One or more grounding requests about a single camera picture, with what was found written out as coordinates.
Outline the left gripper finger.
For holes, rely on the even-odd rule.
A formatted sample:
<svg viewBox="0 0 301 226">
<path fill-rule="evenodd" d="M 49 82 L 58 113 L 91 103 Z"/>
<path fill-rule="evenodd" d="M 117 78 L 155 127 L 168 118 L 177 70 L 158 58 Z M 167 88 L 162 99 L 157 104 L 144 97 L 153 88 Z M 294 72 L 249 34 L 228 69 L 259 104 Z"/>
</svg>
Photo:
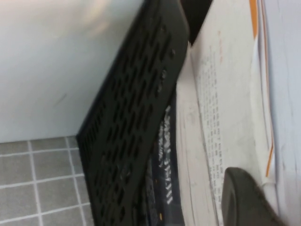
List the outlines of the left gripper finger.
<svg viewBox="0 0 301 226">
<path fill-rule="evenodd" d="M 226 226 L 299 226 L 301 177 L 287 172 L 278 177 L 279 210 L 273 210 L 263 190 L 245 170 L 228 167 L 222 191 L 222 218 Z"/>
</svg>

